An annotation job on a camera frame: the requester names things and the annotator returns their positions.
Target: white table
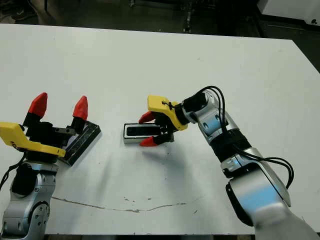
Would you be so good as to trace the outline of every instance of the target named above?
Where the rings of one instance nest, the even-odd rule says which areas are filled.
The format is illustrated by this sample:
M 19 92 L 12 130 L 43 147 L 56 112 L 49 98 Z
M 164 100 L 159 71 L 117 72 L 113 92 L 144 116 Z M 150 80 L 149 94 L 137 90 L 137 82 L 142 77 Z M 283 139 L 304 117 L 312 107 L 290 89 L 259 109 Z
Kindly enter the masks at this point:
M 59 162 L 48 234 L 251 234 L 196 125 L 156 148 L 125 145 L 147 95 L 182 101 L 219 86 L 249 142 L 295 170 L 291 210 L 320 232 L 320 75 L 291 40 L 0 24 L 1 121 L 22 123 L 48 93 L 44 121 L 65 127 L 82 95 L 101 138 L 73 167 Z M 0 144 L 2 176 L 21 154 Z M 287 172 L 274 167 L 284 182 Z M 10 178 L 0 193 L 9 202 Z

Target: black cable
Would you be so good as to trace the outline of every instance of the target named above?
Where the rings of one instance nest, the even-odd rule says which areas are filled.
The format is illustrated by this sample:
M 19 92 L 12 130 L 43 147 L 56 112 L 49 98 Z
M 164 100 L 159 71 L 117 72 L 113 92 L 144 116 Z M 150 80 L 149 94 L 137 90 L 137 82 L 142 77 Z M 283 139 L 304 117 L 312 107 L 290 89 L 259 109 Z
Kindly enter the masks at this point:
M 1 180 L 1 182 L 0 182 L 0 191 L 1 191 L 2 186 L 3 186 L 3 185 L 5 184 L 5 182 L 8 180 L 8 178 L 9 178 L 9 173 L 10 173 L 12 170 L 18 168 L 18 167 L 22 164 L 22 162 L 23 162 L 23 161 L 25 160 L 25 158 L 26 158 L 26 155 L 27 155 L 27 152 L 26 152 L 26 151 L 23 152 L 23 156 L 22 156 L 22 158 L 20 159 L 20 161 L 19 161 L 17 164 L 14 164 L 14 165 L 12 165 L 12 166 L 9 166 L 9 169 L 5 172 L 5 174 L 3 175 L 2 180 Z
M 227 132 L 227 127 L 226 127 L 226 102 L 225 102 L 224 94 L 222 93 L 220 88 L 218 88 L 217 86 L 204 87 L 201 90 L 199 90 L 196 94 L 202 93 L 205 90 L 211 90 L 217 95 L 218 102 L 219 102 L 219 121 L 220 121 L 220 126 L 221 126 L 221 129 L 222 129 L 222 132 L 226 133 Z M 265 162 L 278 164 L 278 165 L 281 165 L 281 166 L 285 167 L 287 169 L 287 171 L 288 171 L 288 176 L 289 176 L 287 184 L 286 184 L 285 187 L 287 189 L 290 187 L 291 183 L 294 180 L 295 172 L 294 172 L 294 168 L 292 167 L 292 165 L 287 160 L 285 160 L 285 159 L 283 159 L 281 157 L 266 157 L 266 158 L 264 158 L 264 157 L 256 156 L 256 155 L 250 154 L 248 152 L 245 152 L 245 151 L 241 150 L 240 148 L 238 148 L 236 145 L 233 145 L 233 147 L 235 148 L 236 152 L 239 155 L 247 157 L 247 158 L 249 158 L 251 160 L 254 160 L 254 161 L 265 161 Z

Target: scratch mark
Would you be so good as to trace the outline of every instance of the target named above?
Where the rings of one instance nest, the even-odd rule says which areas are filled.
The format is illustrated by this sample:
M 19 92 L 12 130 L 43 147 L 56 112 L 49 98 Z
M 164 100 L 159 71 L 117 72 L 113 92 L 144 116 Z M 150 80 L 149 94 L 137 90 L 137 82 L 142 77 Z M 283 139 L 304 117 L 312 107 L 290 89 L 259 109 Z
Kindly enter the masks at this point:
M 154 208 L 151 208 L 151 209 L 147 209 L 145 211 L 150 212 L 150 211 L 153 211 L 153 210 L 156 210 L 156 209 L 165 208 L 165 207 L 172 207 L 172 206 L 176 206 L 176 205 L 186 205 L 186 203 L 185 202 L 178 202 L 176 204 L 161 205 L 161 206 L 157 206 L 157 207 L 154 207 Z
M 65 198 L 59 198 L 59 197 L 55 197 L 55 196 L 52 196 L 51 198 L 55 199 L 55 200 L 63 201 L 63 202 L 66 202 L 66 203 L 70 203 L 70 204 L 78 204 L 78 205 L 82 205 L 82 206 L 86 206 L 86 207 L 92 207 L 92 208 L 96 208 L 96 209 L 106 209 L 105 207 L 102 207 L 102 206 L 95 206 L 95 205 L 85 204 L 85 203 L 81 203 L 81 202 L 77 202 L 77 201 L 70 201 L 70 200 L 67 200 Z
M 107 210 L 120 211 L 120 212 L 132 212 L 132 213 L 139 214 L 140 212 L 151 212 L 156 209 L 165 208 L 165 207 L 172 207 L 172 206 L 176 206 L 176 205 L 186 205 L 186 203 L 185 202 L 178 202 L 176 204 L 161 205 L 161 206 L 157 206 L 157 207 L 154 207 L 151 209 L 116 209 L 116 208 L 112 208 L 112 209 L 107 209 Z

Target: white cabinet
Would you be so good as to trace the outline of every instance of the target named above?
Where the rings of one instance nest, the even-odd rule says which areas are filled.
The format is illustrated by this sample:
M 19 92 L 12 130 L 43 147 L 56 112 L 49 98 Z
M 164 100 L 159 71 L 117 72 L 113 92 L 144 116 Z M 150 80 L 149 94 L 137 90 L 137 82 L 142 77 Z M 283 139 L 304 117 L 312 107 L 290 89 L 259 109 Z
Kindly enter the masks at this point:
M 319 0 L 260 0 L 257 5 L 264 15 L 301 19 L 307 24 L 320 25 Z

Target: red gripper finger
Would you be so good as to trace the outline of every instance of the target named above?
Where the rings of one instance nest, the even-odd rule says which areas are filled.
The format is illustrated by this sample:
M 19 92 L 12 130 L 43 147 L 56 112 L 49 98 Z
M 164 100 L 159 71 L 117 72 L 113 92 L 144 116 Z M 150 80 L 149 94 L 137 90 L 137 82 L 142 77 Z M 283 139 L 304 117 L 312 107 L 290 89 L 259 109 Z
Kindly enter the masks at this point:
M 140 124 L 147 123 L 147 122 L 150 122 L 154 119 L 155 119 L 155 116 L 153 115 L 152 111 L 147 111 L 145 114 L 143 114 L 140 117 L 139 123 Z
M 142 146 L 142 147 L 155 147 L 157 145 L 158 144 L 156 144 L 154 142 L 154 137 L 153 136 L 150 136 L 150 137 L 144 139 L 142 142 L 140 142 L 140 146 Z
M 88 100 L 86 96 L 82 96 L 76 103 L 73 111 L 73 117 L 78 117 L 83 120 L 87 120 L 88 117 Z
M 31 103 L 28 113 L 36 114 L 39 117 L 43 117 L 47 110 L 48 94 L 46 92 L 41 93 Z

